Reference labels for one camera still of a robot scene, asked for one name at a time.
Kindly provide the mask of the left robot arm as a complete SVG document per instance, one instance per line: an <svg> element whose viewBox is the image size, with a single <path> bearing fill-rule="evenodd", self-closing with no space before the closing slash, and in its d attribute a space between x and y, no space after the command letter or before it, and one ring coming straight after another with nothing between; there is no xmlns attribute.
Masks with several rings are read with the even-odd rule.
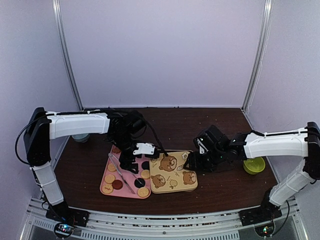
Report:
<svg viewBox="0 0 320 240"><path fill-rule="evenodd" d="M86 143L78 143L71 137L54 140L53 151L62 147L55 173L57 174L66 201L72 207L93 211L146 215L151 213L152 199L133 199L103 196L99 191L100 175L107 160L105 156L111 149L104 142L104 136L94 134ZM32 176L22 164L14 162L11 166L11 180L8 197L1 202L12 209L14 214L22 213L27 208L31 196L37 194L38 188L32 182Z"/></svg>

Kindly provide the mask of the silver tin lid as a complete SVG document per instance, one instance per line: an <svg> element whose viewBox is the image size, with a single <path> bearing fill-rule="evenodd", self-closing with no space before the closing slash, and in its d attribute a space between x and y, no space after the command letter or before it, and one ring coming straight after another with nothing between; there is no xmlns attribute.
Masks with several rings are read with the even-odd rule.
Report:
<svg viewBox="0 0 320 240"><path fill-rule="evenodd" d="M172 151L149 160L150 186L154 194L191 192L198 187L196 172L184 168L191 152Z"/></svg>

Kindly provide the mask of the gingerbread brown leaf cookie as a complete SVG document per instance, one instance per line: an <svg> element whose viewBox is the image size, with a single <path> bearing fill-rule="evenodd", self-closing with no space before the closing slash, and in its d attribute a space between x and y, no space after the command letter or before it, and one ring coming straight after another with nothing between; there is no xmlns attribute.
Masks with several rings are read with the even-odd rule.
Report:
<svg viewBox="0 0 320 240"><path fill-rule="evenodd" d="M119 154L121 152L121 150L117 147L114 147L112 150L113 153Z"/></svg>

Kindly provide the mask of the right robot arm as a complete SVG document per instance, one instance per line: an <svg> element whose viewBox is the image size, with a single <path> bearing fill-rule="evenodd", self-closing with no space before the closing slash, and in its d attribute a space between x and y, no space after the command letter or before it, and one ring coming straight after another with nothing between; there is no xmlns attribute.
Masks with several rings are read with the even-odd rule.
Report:
<svg viewBox="0 0 320 240"><path fill-rule="evenodd" d="M213 172L223 162L270 156L300 156L302 161L285 180L265 192L256 210L259 220L268 220L276 210L307 184L320 179L320 128L311 121L291 131L237 133L229 139L211 125L193 140L197 151L188 154L185 170Z"/></svg>

